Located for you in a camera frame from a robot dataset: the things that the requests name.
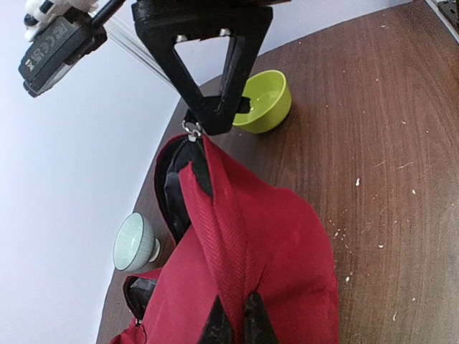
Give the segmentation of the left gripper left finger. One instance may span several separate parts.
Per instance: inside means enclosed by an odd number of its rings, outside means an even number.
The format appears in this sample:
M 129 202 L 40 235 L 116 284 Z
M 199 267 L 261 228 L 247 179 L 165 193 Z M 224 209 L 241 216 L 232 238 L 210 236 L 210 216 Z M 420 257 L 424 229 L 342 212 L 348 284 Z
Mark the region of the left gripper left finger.
M 202 332 L 203 344 L 232 344 L 233 329 L 220 298 L 212 306 L 209 318 Z

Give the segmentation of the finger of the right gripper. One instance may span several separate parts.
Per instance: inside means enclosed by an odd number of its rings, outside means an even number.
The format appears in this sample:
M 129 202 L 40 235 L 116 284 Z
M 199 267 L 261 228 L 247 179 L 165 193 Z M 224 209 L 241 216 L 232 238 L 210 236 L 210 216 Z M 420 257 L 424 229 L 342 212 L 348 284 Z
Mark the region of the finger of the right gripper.
M 246 114 L 251 111 L 250 98 L 241 96 L 237 100 L 236 114 Z
M 209 135 L 231 130 L 271 1 L 136 1 L 136 34 Z

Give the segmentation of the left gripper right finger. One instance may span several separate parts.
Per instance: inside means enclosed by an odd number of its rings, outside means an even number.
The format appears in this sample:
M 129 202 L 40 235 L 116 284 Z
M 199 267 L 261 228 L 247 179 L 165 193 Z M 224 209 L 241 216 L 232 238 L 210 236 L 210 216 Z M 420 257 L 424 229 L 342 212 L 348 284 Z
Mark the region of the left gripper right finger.
M 278 344 L 265 305 L 256 292 L 249 295 L 245 304 L 244 339 L 250 344 Z

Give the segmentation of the red backpack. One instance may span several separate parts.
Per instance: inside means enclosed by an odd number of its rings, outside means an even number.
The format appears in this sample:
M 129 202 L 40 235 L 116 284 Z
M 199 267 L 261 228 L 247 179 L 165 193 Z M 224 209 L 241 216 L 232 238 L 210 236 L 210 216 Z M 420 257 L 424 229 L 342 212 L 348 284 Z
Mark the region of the red backpack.
M 164 266 L 127 272 L 133 321 L 115 343 L 202 343 L 217 297 L 233 343 L 245 343 L 254 292 L 278 343 L 338 342 L 333 253 L 310 204 L 261 181 L 206 136 L 180 135 L 164 146 L 154 189 L 175 248 Z

